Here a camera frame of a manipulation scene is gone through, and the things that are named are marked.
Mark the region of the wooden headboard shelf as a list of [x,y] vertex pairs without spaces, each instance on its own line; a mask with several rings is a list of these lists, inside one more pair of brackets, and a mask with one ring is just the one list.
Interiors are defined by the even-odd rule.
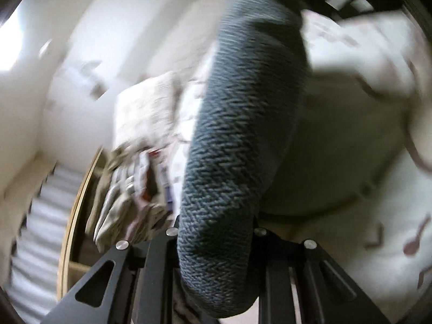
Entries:
[[85,229],[93,206],[95,190],[106,161],[104,149],[98,148],[75,197],[59,256],[56,280],[58,300],[61,300],[101,257],[94,242],[86,235]]

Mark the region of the white pink bear duvet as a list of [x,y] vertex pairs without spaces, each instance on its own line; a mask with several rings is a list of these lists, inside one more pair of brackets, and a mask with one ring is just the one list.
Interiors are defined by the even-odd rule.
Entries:
[[[333,21],[303,12],[310,62],[296,129],[261,198],[256,224],[319,242],[391,323],[414,313],[431,288],[420,269],[431,239],[431,50],[408,12]],[[217,27],[179,110],[189,148],[217,52]],[[187,158],[182,163],[186,167]]]

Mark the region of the white grey curtain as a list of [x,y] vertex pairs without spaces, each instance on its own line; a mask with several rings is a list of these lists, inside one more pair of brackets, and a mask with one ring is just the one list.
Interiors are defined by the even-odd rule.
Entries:
[[62,242],[82,180],[59,163],[32,162],[6,193],[13,229],[1,287],[25,323],[40,323],[57,303]]

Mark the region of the beige quilted pillow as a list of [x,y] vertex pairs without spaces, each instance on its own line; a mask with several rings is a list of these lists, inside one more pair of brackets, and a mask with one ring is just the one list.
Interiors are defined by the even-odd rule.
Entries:
[[113,109],[113,147],[142,144],[162,149],[168,145],[181,94],[180,77],[172,71],[123,90]]

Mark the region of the stack of folded clothes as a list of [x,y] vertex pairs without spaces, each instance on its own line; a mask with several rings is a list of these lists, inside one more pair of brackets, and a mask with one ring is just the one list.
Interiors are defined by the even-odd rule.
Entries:
[[99,253],[119,241],[152,240],[173,218],[163,151],[135,141],[107,153],[85,229]]

